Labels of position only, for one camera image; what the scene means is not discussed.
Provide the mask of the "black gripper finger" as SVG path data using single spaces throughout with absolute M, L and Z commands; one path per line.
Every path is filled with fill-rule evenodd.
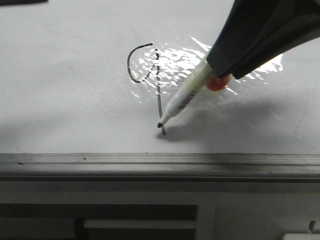
M 240 60 L 232 75 L 240 79 L 272 58 L 320 37 L 320 16 L 306 14 L 294 17 L 264 37 Z
M 300 15 L 319 15 L 318 0 L 236 0 L 207 62 L 218 77 L 237 64 L 264 37 Z

